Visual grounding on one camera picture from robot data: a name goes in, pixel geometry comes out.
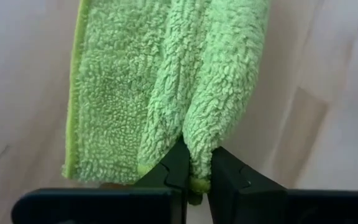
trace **wooden floor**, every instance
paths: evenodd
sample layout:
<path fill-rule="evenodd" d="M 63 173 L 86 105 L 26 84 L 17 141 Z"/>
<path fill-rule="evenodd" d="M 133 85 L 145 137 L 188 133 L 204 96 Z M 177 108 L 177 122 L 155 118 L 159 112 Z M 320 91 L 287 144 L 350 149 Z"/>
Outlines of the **wooden floor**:
<path fill-rule="evenodd" d="M 77 0 L 0 0 L 0 223 L 61 177 Z M 358 0 L 272 0 L 258 87 L 225 146 L 287 187 L 358 189 Z M 211 223 L 208 204 L 188 223 Z"/>

